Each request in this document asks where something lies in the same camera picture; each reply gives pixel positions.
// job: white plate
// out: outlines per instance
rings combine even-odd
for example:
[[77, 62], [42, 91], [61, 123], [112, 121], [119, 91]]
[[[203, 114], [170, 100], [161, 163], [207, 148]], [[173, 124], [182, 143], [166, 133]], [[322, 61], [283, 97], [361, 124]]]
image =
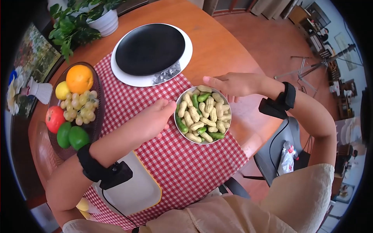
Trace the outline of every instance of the white plate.
[[[106, 199], [125, 216], [138, 213], [159, 203], [162, 190], [148, 170], [138, 159], [134, 151], [124, 156], [118, 163], [124, 161], [132, 170], [133, 177], [108, 190], [104, 190]], [[98, 193], [102, 201], [113, 212], [121, 215], [102, 196], [100, 182], [93, 183], [92, 187]]]
[[[183, 35], [183, 37], [184, 37], [184, 40], [185, 40], [185, 50], [184, 50], [183, 55], [179, 59], [181, 70], [180, 70], [180, 72], [178, 74], [180, 74], [185, 69], [185, 67], [188, 65], [190, 59], [192, 58], [192, 53], [193, 53], [192, 41], [190, 40], [189, 36], [183, 30], [181, 30], [180, 28], [175, 27], [175, 26], [170, 25], [170, 24], [166, 24], [166, 23], [163, 23], [163, 24], [169, 25], [171, 27], [176, 28]], [[115, 45], [113, 53], [112, 53], [112, 57], [111, 57], [111, 60], [110, 60], [110, 65], [111, 65], [111, 68], [112, 68], [112, 71], [113, 71], [113, 74], [115, 75], [115, 77], [117, 79], [119, 79], [119, 81], [121, 81], [121, 82], [123, 82], [123, 83], [125, 83], [127, 85], [130, 85], [130, 86], [146, 87], [146, 86], [155, 86], [155, 85], [161, 84], [161, 83], [153, 84], [153, 80], [156, 79], [155, 75], [134, 76], [134, 75], [129, 75], [129, 74], [123, 72], [119, 68], [119, 66], [118, 66], [118, 64], [117, 64], [117, 62], [115, 60], [115, 54], [116, 54], [116, 50], [118, 48], [119, 43], [123, 40], [124, 37], [122, 37], [118, 41], [118, 43]]]
[[[178, 100], [176, 101], [176, 103], [177, 103], [177, 104], [180, 104], [180, 103], [183, 101], [182, 97], [183, 97], [183, 95], [184, 95], [187, 91], [191, 91], [191, 92], [193, 92], [193, 91], [195, 91], [196, 89], [197, 89], [197, 87], [194, 86], [194, 87], [191, 87], [191, 88], [185, 90], [185, 91], [184, 91], [184, 92], [179, 96], [179, 98], [178, 98]], [[211, 88], [211, 89], [212, 89], [212, 92], [217, 92], [217, 93], [220, 94], [220, 96], [221, 96], [221, 97], [223, 98], [223, 100], [224, 100], [224, 104], [228, 104], [228, 105], [229, 105], [228, 100], [225, 98], [225, 96], [224, 96], [222, 93], [220, 93], [220, 91], [218, 91], [217, 89], [214, 89], [214, 88]], [[228, 113], [232, 115], [232, 112], [231, 112], [231, 106], [230, 106], [230, 105], [229, 105]], [[220, 140], [220, 139], [219, 139], [219, 140], [216, 140], [216, 141], [213, 141], [213, 142], [207, 142], [207, 141], [205, 140], [204, 142], [201, 142], [201, 143], [194, 142], [194, 141], [190, 140], [190, 139], [187, 138], [187, 137], [186, 137], [186, 136], [181, 132], [181, 130], [179, 129], [178, 125], [176, 124], [176, 117], [175, 117], [175, 115], [176, 115], [176, 112], [173, 114], [173, 120], [175, 121], [175, 125], [176, 125], [176, 127], [178, 128], [180, 134], [183, 135], [183, 137], [185, 137], [188, 141], [191, 141], [191, 142], [196, 143], [196, 144], [202, 144], [202, 145], [205, 145], [205, 144], [211, 144], [211, 143], [214, 143], [214, 142], [217, 142], [217, 141]], [[228, 120], [228, 123], [229, 123], [229, 124], [231, 124], [231, 122], [232, 122], [232, 118]]]

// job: red checkered tablecloth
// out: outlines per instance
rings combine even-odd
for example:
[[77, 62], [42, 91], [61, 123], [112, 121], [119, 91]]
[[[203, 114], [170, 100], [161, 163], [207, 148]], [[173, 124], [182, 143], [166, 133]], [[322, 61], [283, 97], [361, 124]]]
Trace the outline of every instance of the red checkered tablecloth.
[[[157, 99], [176, 101], [192, 87], [182, 74], [152, 87], [128, 86], [115, 78], [110, 58], [111, 54], [94, 67], [102, 81], [106, 100], [101, 136], [115, 130]], [[129, 216], [138, 226], [168, 210], [184, 208], [199, 200], [227, 181], [248, 161], [230, 132], [216, 143], [199, 145], [179, 133], [173, 117], [168, 124], [170, 129], [163, 132], [161, 139], [152, 139], [135, 150], [162, 188], [162, 198], [157, 205]], [[84, 196], [102, 212], [92, 214], [98, 221], [119, 225], [125, 230], [134, 228], [125, 217], [112, 212], [92, 187]]]

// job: orange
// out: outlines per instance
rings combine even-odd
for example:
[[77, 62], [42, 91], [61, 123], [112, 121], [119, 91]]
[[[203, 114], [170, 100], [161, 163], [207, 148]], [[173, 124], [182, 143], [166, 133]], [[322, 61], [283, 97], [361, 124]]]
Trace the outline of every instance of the orange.
[[75, 65], [66, 75], [66, 84], [72, 93], [83, 94], [93, 85], [93, 73], [84, 65]]

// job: light stand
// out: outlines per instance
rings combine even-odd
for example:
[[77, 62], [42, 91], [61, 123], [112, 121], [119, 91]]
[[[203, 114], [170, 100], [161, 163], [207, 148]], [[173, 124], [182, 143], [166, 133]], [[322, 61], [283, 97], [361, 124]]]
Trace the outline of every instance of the light stand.
[[337, 58], [340, 58], [342, 57], [345, 53], [348, 53], [352, 50], [355, 51], [355, 47], [356, 45], [355, 44], [349, 44], [348, 45], [348, 48], [344, 49], [343, 51], [339, 52], [338, 54], [332, 56], [332, 57], [329, 57], [329, 58], [324, 58], [321, 62], [319, 63], [316, 63], [316, 64], [313, 64], [313, 65], [310, 65], [310, 66], [306, 66], [304, 67], [304, 63], [305, 63], [305, 60], [306, 58], [311, 58], [311, 57], [299, 57], [299, 56], [291, 56], [290, 58], [293, 58], [293, 57], [297, 57], [297, 58], [303, 58], [302, 60], [302, 65], [300, 67], [300, 69], [297, 69], [297, 70], [294, 70], [294, 71], [291, 71], [291, 72], [288, 72], [288, 73], [285, 73], [283, 75], [278, 75], [278, 76], [275, 76], [274, 78], [275, 79], [278, 79], [279, 77], [283, 77], [283, 76], [286, 76], [286, 75], [289, 75], [289, 74], [292, 74], [292, 73], [298, 73], [298, 82], [299, 80], [300, 81], [303, 81], [306, 85], [308, 85], [310, 88], [312, 88], [312, 90], [315, 92], [315, 94], [313, 96], [316, 95], [317, 93], [317, 89], [314, 88], [310, 83], [308, 83], [305, 79], [303, 79], [307, 74], [311, 73], [312, 71], [316, 70], [317, 68], [321, 67], [321, 66], [325, 66], [326, 68], [328, 68], [328, 63], [329, 62], [332, 62], [334, 60], [336, 60]]

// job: wooden floor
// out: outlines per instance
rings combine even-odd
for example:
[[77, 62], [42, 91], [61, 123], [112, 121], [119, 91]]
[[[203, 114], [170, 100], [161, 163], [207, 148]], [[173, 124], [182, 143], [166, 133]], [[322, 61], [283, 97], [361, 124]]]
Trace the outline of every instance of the wooden floor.
[[[215, 19], [222, 24], [253, 56], [268, 77], [281, 75], [300, 68], [302, 59], [290, 56], [314, 57], [303, 35], [289, 19], [267, 20], [263, 15], [254, 16], [250, 13], [217, 16]], [[305, 66], [318, 61], [308, 59]], [[300, 81], [297, 74], [278, 79], [287, 81], [301, 89], [303, 85], [307, 94], [314, 96], [315, 92]], [[314, 98], [319, 101], [338, 120], [337, 103], [329, 92], [326, 69], [319, 68], [305, 77], [305, 80], [318, 89]], [[300, 126], [301, 144], [307, 142], [309, 134]], [[261, 176], [254, 159], [245, 164], [233, 177], [248, 191], [255, 202], [262, 200], [268, 193], [269, 187], [265, 181], [244, 179], [246, 176]]]

